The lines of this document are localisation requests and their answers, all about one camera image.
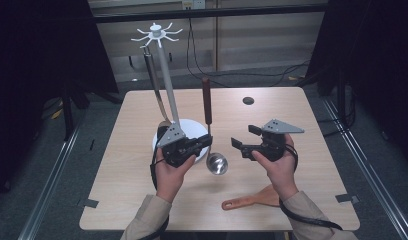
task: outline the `hand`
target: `hand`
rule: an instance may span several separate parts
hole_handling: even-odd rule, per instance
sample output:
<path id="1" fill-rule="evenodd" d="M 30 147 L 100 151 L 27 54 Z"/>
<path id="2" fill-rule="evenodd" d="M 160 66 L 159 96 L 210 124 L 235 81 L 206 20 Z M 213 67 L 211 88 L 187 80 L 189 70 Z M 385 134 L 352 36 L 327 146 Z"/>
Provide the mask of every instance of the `hand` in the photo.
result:
<path id="1" fill-rule="evenodd" d="M 161 148 L 157 149 L 157 162 L 163 159 Z M 194 165 L 195 155 L 192 155 L 178 168 L 172 167 L 166 161 L 158 162 L 155 165 L 155 173 L 157 176 L 157 196 L 172 203 L 183 183 L 183 178 L 186 172 Z"/>
<path id="2" fill-rule="evenodd" d="M 286 144 L 294 146 L 294 142 L 289 134 L 285 134 Z M 287 200 L 298 192 L 298 188 L 294 181 L 294 156 L 285 151 L 284 155 L 274 161 L 269 161 L 258 151 L 252 151 L 253 157 L 263 166 L 267 171 L 267 176 L 272 182 L 273 188 L 279 194 L 282 201 Z"/>

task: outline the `person's left hand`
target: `person's left hand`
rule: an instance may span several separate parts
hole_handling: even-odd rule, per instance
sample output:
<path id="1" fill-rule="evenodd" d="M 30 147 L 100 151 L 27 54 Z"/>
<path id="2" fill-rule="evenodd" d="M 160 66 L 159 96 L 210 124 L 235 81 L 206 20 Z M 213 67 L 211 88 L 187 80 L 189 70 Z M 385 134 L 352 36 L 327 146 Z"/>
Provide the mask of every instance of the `person's left hand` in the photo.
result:
<path id="1" fill-rule="evenodd" d="M 156 159 L 163 159 L 161 148 L 157 149 Z M 192 155 L 178 168 L 172 167 L 166 161 L 158 162 L 155 165 L 155 173 L 157 176 L 157 196 L 172 203 L 182 186 L 186 172 L 194 165 L 195 155 Z"/>

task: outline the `beige sleeve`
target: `beige sleeve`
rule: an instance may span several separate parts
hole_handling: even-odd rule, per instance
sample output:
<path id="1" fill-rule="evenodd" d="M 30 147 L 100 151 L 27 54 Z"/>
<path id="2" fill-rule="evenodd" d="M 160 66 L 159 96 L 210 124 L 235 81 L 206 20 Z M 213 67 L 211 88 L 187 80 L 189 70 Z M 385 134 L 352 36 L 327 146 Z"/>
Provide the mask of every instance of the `beige sleeve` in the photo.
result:
<path id="1" fill-rule="evenodd" d="M 165 200 L 147 195 L 135 218 L 127 226 L 121 240 L 134 240 L 156 232 L 169 216 L 172 204 Z"/>
<path id="2" fill-rule="evenodd" d="M 316 204 L 300 191 L 284 202 L 284 206 L 291 212 L 308 218 L 329 221 Z M 352 232 L 340 231 L 331 228 L 319 227 L 289 219 L 294 235 L 300 240 L 311 239 L 357 239 Z"/>

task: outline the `black horizontal bar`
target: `black horizontal bar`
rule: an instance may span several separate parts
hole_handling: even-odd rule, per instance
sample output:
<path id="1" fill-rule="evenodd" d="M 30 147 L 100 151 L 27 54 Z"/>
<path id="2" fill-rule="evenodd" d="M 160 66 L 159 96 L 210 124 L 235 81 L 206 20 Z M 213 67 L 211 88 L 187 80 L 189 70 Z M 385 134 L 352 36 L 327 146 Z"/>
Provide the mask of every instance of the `black horizontal bar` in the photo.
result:
<path id="1" fill-rule="evenodd" d="M 327 3 L 310 5 L 288 5 L 276 7 L 213 8 L 213 9 L 178 10 L 167 12 L 148 12 L 130 14 L 101 14 L 94 16 L 93 19 L 96 23 L 111 23 L 111 22 L 132 22 L 163 19 L 325 12 L 327 8 L 328 8 Z"/>

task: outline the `metal ladle bowl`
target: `metal ladle bowl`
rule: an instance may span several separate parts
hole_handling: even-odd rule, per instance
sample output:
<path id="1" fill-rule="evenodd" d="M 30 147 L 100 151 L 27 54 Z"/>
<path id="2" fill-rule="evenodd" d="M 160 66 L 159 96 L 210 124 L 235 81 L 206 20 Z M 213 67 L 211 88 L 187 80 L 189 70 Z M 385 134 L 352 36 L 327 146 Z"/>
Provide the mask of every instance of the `metal ladle bowl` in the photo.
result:
<path id="1" fill-rule="evenodd" d="M 228 170 L 228 161 L 220 153 L 210 153 L 207 157 L 207 168 L 214 175 L 223 175 Z"/>

